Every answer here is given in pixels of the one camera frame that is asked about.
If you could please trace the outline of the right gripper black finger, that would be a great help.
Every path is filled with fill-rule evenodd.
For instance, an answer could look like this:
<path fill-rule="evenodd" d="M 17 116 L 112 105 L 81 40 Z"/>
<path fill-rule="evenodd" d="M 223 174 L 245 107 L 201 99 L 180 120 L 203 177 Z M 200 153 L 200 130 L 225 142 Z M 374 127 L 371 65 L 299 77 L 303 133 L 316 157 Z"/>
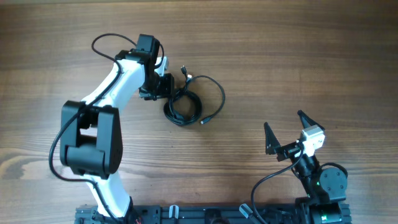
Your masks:
<path fill-rule="evenodd" d="M 305 114 L 302 110 L 298 110 L 297 114 L 300 118 L 301 124 L 303 128 L 309 128 L 311 126 L 317 125 L 322 131 L 325 130 L 325 128 L 318 124 L 316 121 L 314 121 L 312 118 L 310 118 L 307 114 Z"/>
<path fill-rule="evenodd" d="M 277 154 L 281 145 L 268 122 L 264 123 L 264 131 L 266 135 L 266 154 Z"/>

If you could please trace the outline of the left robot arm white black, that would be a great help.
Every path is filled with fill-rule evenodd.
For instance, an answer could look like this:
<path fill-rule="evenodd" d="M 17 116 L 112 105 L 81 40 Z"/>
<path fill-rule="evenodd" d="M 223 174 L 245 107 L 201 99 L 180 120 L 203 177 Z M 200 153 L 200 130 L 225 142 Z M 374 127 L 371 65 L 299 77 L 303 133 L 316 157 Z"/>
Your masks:
<path fill-rule="evenodd" d="M 166 73 L 168 61 L 158 53 L 160 41 L 141 34 L 131 50 L 112 58 L 111 73 L 81 101 L 67 101 L 62 107 L 62 127 L 50 148 L 60 147 L 60 160 L 85 182 L 98 204 L 91 221 L 141 223 L 132 198 L 125 191 L 119 165 L 123 156 L 120 112 L 138 91 L 144 100 L 170 98 L 174 78 Z"/>

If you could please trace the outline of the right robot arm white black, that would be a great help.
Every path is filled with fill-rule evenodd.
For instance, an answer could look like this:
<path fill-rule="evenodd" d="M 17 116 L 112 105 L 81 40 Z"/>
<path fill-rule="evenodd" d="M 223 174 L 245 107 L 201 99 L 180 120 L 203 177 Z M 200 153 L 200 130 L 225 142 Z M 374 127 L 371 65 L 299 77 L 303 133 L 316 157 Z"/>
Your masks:
<path fill-rule="evenodd" d="M 289 170 L 301 182 L 307 195 L 297 198 L 291 205 L 268 207 L 262 217 L 270 223 L 350 223 L 349 206 L 343 203 L 348 171 L 333 162 L 319 163 L 315 151 L 325 142 L 325 128 L 303 111 L 297 114 L 303 126 L 300 137 L 284 146 L 269 123 L 264 123 L 266 154 L 275 154 L 279 162 L 290 160 Z"/>

